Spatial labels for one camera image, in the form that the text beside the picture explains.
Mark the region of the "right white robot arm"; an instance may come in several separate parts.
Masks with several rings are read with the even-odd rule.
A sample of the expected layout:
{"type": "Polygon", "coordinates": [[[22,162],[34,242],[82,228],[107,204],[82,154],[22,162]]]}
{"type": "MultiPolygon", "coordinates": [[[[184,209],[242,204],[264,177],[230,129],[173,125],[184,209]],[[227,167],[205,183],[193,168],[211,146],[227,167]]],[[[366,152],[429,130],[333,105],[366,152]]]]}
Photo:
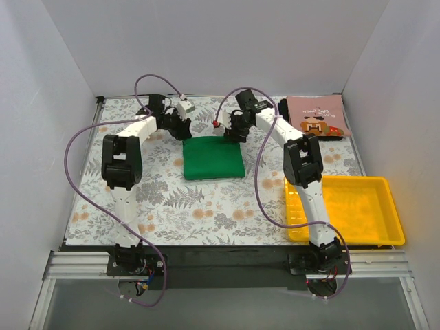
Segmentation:
{"type": "Polygon", "coordinates": [[[254,188],[259,188],[258,171],[263,150],[272,138],[283,148],[283,172],[285,179],[298,193],[307,222],[300,225],[285,225],[271,219],[264,211],[259,192],[256,200],[263,216],[275,226],[285,229],[309,229],[311,264],[319,273],[327,273],[342,258],[344,239],[331,225],[322,191],[323,163],[318,138],[295,129],[279,113],[276,103],[270,97],[258,100],[254,92],[264,93],[252,87],[239,87],[229,94],[236,94],[239,109],[231,113],[217,109],[213,125],[223,126],[224,137],[233,142],[245,143],[249,131],[256,127],[266,133],[256,158],[254,188]]]}

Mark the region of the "green t shirt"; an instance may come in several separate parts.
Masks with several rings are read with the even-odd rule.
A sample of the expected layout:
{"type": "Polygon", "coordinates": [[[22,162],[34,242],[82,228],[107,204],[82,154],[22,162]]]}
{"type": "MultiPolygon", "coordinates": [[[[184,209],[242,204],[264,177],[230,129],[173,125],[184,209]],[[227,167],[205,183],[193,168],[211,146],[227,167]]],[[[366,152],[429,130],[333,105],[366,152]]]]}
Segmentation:
{"type": "Polygon", "coordinates": [[[239,143],[220,136],[193,137],[183,141],[186,180],[245,177],[239,143]]]}

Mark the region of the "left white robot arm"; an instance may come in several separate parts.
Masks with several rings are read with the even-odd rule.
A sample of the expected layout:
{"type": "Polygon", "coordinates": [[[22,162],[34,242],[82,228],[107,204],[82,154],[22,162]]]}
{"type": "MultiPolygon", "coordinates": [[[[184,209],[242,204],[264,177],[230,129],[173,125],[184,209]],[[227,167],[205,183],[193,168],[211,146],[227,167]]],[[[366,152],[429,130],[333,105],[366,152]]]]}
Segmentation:
{"type": "Polygon", "coordinates": [[[132,274],[146,268],[146,257],[139,238],[136,194],[142,178],[142,144],[158,130],[168,131],[176,140],[191,138],[191,119],[187,113],[195,110],[185,95],[176,105],[166,106],[165,96],[152,93],[147,108],[141,108],[136,121],[115,135],[106,135],[102,143],[102,178],[111,190],[115,215],[121,220],[117,231],[113,257],[116,265],[132,274]]]}

